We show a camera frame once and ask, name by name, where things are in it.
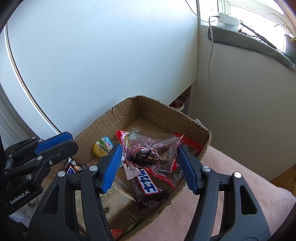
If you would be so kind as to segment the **bread cracker pack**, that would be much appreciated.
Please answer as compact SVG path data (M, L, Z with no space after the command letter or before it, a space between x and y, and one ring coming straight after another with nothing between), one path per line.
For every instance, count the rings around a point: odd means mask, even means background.
M108 223L111 223L121 212L136 202L128 187L117 177L112 187L105 194L100 194L100 198ZM75 202L79 228L86 234L80 190L75 191Z

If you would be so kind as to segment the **orange jelly cup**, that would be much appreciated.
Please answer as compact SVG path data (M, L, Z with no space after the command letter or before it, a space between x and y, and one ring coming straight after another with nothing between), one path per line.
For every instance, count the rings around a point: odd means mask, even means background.
M93 153L95 156L101 158L110 153L113 148L113 143L109 137L102 137L96 141L93 147Z

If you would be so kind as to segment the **small white red packet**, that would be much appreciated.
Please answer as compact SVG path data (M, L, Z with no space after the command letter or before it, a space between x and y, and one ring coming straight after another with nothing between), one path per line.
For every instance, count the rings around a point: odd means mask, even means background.
M131 180L140 174L137 167L128 167L125 162L122 162L122 166L125 170L127 180Z

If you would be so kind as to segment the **red date snack bag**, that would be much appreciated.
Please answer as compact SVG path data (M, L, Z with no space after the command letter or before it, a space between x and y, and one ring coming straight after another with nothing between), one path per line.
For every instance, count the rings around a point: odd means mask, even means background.
M118 130L116 137L123 148L128 167L161 168L170 171L179 140L171 133Z

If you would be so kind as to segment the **green candy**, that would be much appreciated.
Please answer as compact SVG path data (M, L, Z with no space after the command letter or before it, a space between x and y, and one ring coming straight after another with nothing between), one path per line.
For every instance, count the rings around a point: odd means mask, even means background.
M134 221L126 230L126 233L129 233L130 231L132 231L137 225L139 224L139 221Z

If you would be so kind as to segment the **dark snickers bar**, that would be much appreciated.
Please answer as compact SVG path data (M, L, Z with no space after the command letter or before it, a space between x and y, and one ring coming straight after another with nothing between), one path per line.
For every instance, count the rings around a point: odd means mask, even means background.
M140 211L152 208L169 198L168 192L155 185L145 169L140 169L139 174L132 178L131 183Z

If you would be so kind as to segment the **brown cardboard box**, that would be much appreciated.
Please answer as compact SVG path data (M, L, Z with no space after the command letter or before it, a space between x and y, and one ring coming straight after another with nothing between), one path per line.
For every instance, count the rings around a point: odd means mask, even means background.
M144 240L185 185L198 190L210 176L201 160L211 141L201 124L157 100L118 103L75 138L74 157L86 170L60 171L30 224L30 240Z

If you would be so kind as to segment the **potted spider plant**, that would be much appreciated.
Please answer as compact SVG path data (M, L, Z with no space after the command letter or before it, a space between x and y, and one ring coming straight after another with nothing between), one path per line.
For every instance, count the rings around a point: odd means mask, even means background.
M281 21L281 25L287 29L291 34L285 34L285 51L284 53L288 58L295 63L295 31L290 27L289 21L285 21L279 15L275 13L268 13L268 15L274 16Z

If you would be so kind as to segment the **grey windowsill mat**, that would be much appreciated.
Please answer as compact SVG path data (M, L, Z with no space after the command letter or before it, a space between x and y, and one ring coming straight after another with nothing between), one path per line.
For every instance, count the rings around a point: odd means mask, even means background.
M248 37L241 33L217 26L212 26L208 29L208 39L210 41L212 40L211 32L213 34L214 43L241 48L248 51L257 52L265 56L269 56L278 61L286 68L295 72L295 63L293 61L291 61L288 57L284 56L284 54L280 53L276 49L273 49L269 45L264 44L263 42L255 40L254 38Z

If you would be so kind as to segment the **white power box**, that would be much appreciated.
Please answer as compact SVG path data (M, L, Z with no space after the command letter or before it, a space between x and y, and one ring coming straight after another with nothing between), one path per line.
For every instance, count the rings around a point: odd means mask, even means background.
M224 13L218 13L218 23L217 26L221 28L225 28L228 30L232 30L237 32L238 31L238 26L240 25L240 21L232 16L229 16Z

